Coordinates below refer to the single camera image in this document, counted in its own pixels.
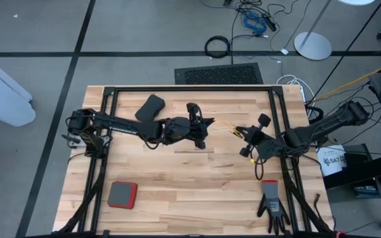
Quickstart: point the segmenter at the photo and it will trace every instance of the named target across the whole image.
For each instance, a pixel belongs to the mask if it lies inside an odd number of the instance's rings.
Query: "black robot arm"
[[[195,142],[195,146],[205,149],[207,128],[214,122],[213,118],[203,118],[200,108],[195,103],[188,103],[189,119],[183,117],[166,118],[155,122],[136,122],[93,109],[80,109],[69,117],[67,130],[70,134],[80,136],[86,143],[85,155],[101,158],[105,155],[107,141],[96,135],[97,130],[112,130],[127,133],[141,138],[150,149],[160,143],[171,145],[183,139]]]
[[[359,102],[350,100],[340,106],[335,113],[314,124],[289,129],[273,138],[261,131],[261,128],[268,126],[270,122],[270,118],[262,114],[258,127],[236,127],[248,143],[246,148],[242,148],[240,154],[247,157],[251,148],[255,147],[261,159],[269,159],[273,156],[299,157],[308,151],[311,142],[323,139],[342,126],[362,125],[368,121],[368,116],[368,112]]]

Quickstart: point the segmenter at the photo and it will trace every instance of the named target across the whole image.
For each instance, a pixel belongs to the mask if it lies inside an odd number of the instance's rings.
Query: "butcher block tabletop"
[[[104,87],[89,86],[82,108],[100,110]],[[299,86],[284,85],[283,91],[291,128],[307,126]],[[118,95],[115,116],[136,120],[136,111],[151,94],[165,100],[165,108],[156,120],[176,116],[188,118],[186,104],[194,102],[201,108],[204,118],[213,117],[217,122],[208,128],[209,136],[203,150],[197,149],[188,140],[150,150],[137,136],[113,132],[97,233],[109,230],[113,235],[268,235],[268,214],[264,213],[261,218],[256,214],[263,196],[261,182],[255,178],[254,164],[250,159],[239,155],[246,143],[230,133],[227,125],[258,125],[257,119],[261,113],[271,117],[268,92],[157,91],[155,88],[154,91],[124,91]],[[275,101],[280,130],[283,131],[278,98]],[[263,131],[274,136],[274,124],[270,123]],[[73,149],[71,155],[84,151],[84,147]],[[314,150],[307,155],[317,158]],[[89,163],[90,158],[83,155],[69,162],[54,231],[63,227],[79,207]],[[94,178],[99,172],[99,165],[98,162]],[[299,168],[308,204],[313,207],[315,194],[320,194],[317,207],[324,221],[333,227],[319,165],[301,157]],[[264,164],[263,179],[279,181],[279,197],[289,214],[279,158],[273,157]],[[114,181],[138,184],[133,209],[108,206],[108,194]],[[296,200],[294,203],[298,225],[303,230],[301,210]],[[91,226],[93,205],[88,209],[85,231]]]

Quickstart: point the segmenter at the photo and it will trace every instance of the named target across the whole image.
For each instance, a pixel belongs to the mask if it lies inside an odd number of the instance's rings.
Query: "work glove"
[[[277,180],[262,180],[263,199],[259,204],[257,216],[260,218],[264,211],[269,213],[269,233],[275,226],[275,233],[278,235],[278,228],[284,233],[284,222],[290,225],[290,220],[286,210],[283,208],[282,202],[278,199],[278,181]]]

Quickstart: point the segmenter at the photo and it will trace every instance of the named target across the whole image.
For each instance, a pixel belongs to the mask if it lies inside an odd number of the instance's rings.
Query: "wire bundle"
[[[314,92],[311,90],[310,86],[308,86],[308,84],[305,83],[302,79],[297,78],[295,75],[283,75],[282,77],[280,77],[280,78],[277,79],[276,84],[280,84],[280,81],[281,81],[282,79],[284,79],[285,77],[291,77],[291,78],[292,78],[290,81],[288,81],[288,82],[286,83],[286,84],[288,84],[288,85],[299,85],[299,86],[303,87],[303,86],[301,85],[301,83],[304,84],[304,85],[308,88],[308,90],[310,90],[310,93],[311,93],[311,95],[312,95],[312,100],[314,100],[314,101],[316,100],[316,99],[314,98]],[[310,110],[310,112],[308,113],[308,117],[311,116],[311,112],[312,112],[312,110]]]
[[[267,22],[254,11],[241,15],[242,26],[252,30],[254,35],[262,35],[267,30]]]
[[[239,2],[237,2],[235,4],[235,10],[236,10],[236,16],[235,16],[235,19],[233,20],[233,23],[232,23],[232,40],[234,39],[233,37],[233,29],[234,29],[234,26],[235,26],[235,21],[237,19],[237,16],[241,13],[242,17],[241,19],[245,20],[245,19],[251,19],[253,21],[258,21],[261,22],[263,21],[265,25],[267,25],[266,23],[266,19],[269,19],[273,24],[275,24],[275,20],[273,18],[273,16],[271,16],[271,14],[264,10],[263,8],[261,8],[261,5],[263,4],[263,2],[261,0],[239,0]],[[245,26],[244,25],[245,23],[242,22],[242,25],[244,27],[247,27],[247,28],[250,28],[251,30],[253,30],[251,26]],[[258,32],[256,32],[255,30],[253,30],[253,34],[254,36],[260,36],[262,35],[262,33],[258,34]],[[231,56],[231,63],[233,64],[233,44],[231,45],[231,50],[230,50],[230,56]]]

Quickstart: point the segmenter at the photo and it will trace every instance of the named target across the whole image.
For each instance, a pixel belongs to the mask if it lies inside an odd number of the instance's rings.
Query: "white bucket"
[[[0,69],[0,120],[12,126],[32,122],[36,114],[30,100],[32,96]]]

